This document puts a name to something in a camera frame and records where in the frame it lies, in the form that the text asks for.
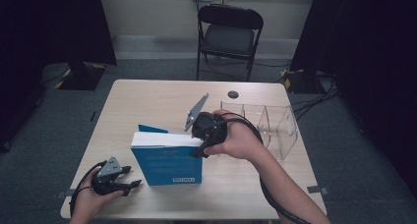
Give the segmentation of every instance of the black cable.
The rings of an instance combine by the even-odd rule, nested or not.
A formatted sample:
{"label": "black cable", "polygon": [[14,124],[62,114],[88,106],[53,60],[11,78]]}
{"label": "black cable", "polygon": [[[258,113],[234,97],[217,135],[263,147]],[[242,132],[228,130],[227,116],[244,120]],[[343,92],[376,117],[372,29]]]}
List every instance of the black cable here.
{"label": "black cable", "polygon": [[102,167],[107,163],[107,161],[102,161],[99,162],[97,164],[95,164],[94,166],[92,166],[84,175],[84,177],[80,180],[79,184],[77,185],[77,187],[74,190],[73,195],[71,196],[71,201],[70,201],[70,214],[71,216],[73,216],[73,212],[74,212],[74,208],[76,207],[76,201],[77,201],[77,197],[80,191],[82,191],[84,188],[80,189],[80,186],[83,184],[83,182],[86,180],[86,177],[89,175],[89,173],[92,172],[92,170],[94,170],[96,167]]}
{"label": "black cable", "polygon": [[338,95],[338,91],[337,90],[336,90],[336,93],[334,93],[332,95],[329,95],[330,92],[333,91],[333,86],[334,86],[334,79],[331,80],[330,87],[328,88],[328,90],[324,94],[319,95],[316,98],[314,98],[312,100],[309,100],[309,101],[300,101],[300,102],[296,102],[296,103],[291,104],[291,105],[295,105],[295,104],[299,104],[299,103],[306,103],[302,107],[300,107],[298,109],[295,109],[293,111],[294,116],[296,116],[297,114],[299,114],[296,117],[296,120],[301,119],[301,117],[304,114],[306,114],[310,109],[312,109],[315,105],[317,105],[317,104],[319,104],[319,103],[321,103],[323,101],[326,101],[328,99],[331,99],[331,98],[335,97],[336,95]]}
{"label": "black cable", "polygon": [[[262,64],[262,63],[257,63],[254,62],[253,65],[259,65],[259,66],[264,66],[264,67],[272,67],[272,68],[282,68],[282,67],[287,67],[289,66],[289,64],[291,63],[292,60],[288,60],[288,62],[284,65],[269,65],[269,64]],[[213,61],[208,60],[209,63],[212,63],[214,65],[217,66],[225,66],[225,65],[238,65],[238,64],[247,64],[247,62],[229,62],[229,63],[215,63]]]}
{"label": "black cable", "polygon": [[[274,65],[266,65],[266,64],[257,64],[257,63],[254,63],[254,65],[262,65],[262,66],[267,66],[267,67],[272,67],[272,68],[287,67],[287,69],[288,69],[289,63],[291,61],[292,60],[289,60],[287,62],[287,64],[285,64],[285,65],[275,65],[274,66]],[[207,60],[207,66],[210,69],[210,71],[208,71],[208,70],[200,70],[200,71],[201,72],[204,72],[204,73],[217,74],[217,75],[225,76],[225,77],[228,77],[228,78],[232,78],[234,80],[237,80],[237,81],[244,81],[244,80],[246,80],[245,77],[239,77],[239,76],[235,76],[235,75],[228,75],[228,74],[222,73],[219,70],[214,69],[211,64],[214,64],[214,65],[217,65],[217,66],[224,66],[224,65],[246,64],[245,62],[232,62],[232,63],[222,63],[222,64],[220,64],[220,63],[214,63],[214,62],[212,62],[210,60]],[[278,83],[282,79],[283,79],[283,76],[281,78],[279,78],[278,80],[273,81],[272,83]]]}
{"label": "black cable", "polygon": [[[239,123],[243,123],[244,125],[246,125],[247,127],[249,127],[251,129],[251,131],[254,133],[254,135],[258,138],[258,140],[261,143],[264,143],[262,140],[262,136],[260,134],[260,132],[258,131],[258,129],[244,116],[236,114],[236,113],[232,113],[232,112],[228,112],[228,113],[224,113],[221,114],[220,117],[224,116],[224,115],[235,115],[238,116],[239,118],[231,118],[231,119],[225,119],[223,121],[219,121],[219,122],[215,122],[212,125],[205,127],[203,129],[199,129],[196,132],[199,131],[206,131],[208,129],[212,129],[218,125],[221,124],[227,124],[230,122],[239,122]],[[281,213],[282,215],[284,215],[285,217],[287,217],[288,219],[292,220],[293,222],[297,223],[297,224],[308,224],[309,222],[303,220],[302,218],[296,216],[295,214],[287,211],[285,208],[283,208],[281,205],[279,205],[271,196],[271,194],[269,193],[267,187],[264,184],[264,181],[262,180],[262,178],[260,177],[260,183],[261,183],[261,189],[264,193],[265,198],[267,199],[268,203],[279,213]]]}
{"label": "black cable", "polygon": [[194,0],[196,2],[197,13],[200,11],[200,0]]}

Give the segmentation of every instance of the clear plastic container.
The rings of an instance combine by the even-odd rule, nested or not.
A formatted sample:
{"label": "clear plastic container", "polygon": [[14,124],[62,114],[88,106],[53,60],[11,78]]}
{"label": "clear plastic container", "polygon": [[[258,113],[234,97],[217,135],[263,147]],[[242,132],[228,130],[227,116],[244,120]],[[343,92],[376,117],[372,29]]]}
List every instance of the clear plastic container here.
{"label": "clear plastic container", "polygon": [[221,102],[220,108],[242,115],[260,132],[264,146],[283,160],[298,139],[297,124],[291,105],[267,106]]}

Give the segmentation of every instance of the wrist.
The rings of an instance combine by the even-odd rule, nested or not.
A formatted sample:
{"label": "wrist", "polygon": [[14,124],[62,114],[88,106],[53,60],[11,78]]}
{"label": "wrist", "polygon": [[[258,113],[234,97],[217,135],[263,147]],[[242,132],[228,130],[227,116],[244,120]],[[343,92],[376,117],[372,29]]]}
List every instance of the wrist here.
{"label": "wrist", "polygon": [[266,159],[273,157],[270,154],[269,150],[264,147],[263,144],[256,144],[254,150],[250,152],[248,161],[251,162],[255,167],[259,166],[262,162],[265,162]]}
{"label": "wrist", "polygon": [[70,219],[70,224],[88,224],[91,218],[86,216],[73,215]]}

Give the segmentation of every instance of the black chair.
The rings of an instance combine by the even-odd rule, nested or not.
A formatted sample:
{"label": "black chair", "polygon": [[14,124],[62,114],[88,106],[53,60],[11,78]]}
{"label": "black chair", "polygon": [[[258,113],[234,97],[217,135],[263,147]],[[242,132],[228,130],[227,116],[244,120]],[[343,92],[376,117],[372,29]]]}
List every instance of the black chair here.
{"label": "black chair", "polygon": [[[199,20],[199,46],[197,60],[197,76],[199,79],[200,57],[203,54],[247,60],[248,74],[251,76],[255,53],[264,19],[256,11],[219,4],[210,4],[202,7],[198,14]],[[209,24],[206,33],[203,23]]]}

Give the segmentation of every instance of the wall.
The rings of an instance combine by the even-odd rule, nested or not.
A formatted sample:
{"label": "wall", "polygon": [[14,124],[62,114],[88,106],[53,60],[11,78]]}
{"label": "wall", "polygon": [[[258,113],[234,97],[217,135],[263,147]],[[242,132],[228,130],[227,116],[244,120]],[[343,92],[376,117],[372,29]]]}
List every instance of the wall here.
{"label": "wall", "polygon": [[[258,11],[265,20],[262,38],[298,39],[312,1],[224,0],[224,3]],[[102,0],[102,4],[112,35],[197,36],[197,7],[191,0]]]}

